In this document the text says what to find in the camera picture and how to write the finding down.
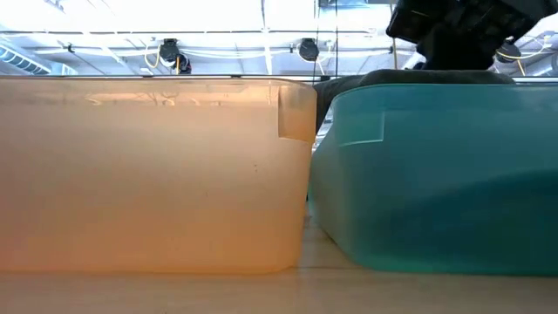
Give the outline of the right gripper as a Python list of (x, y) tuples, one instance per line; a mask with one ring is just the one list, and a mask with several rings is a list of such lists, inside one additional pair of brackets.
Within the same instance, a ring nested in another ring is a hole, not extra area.
[[(425, 58), (421, 70), (487, 70), (496, 41), (515, 42), (556, 12), (556, 0), (399, 0), (386, 34), (418, 43), (417, 52)], [(451, 36), (431, 31), (437, 24), (461, 33), (458, 65), (446, 43)]]

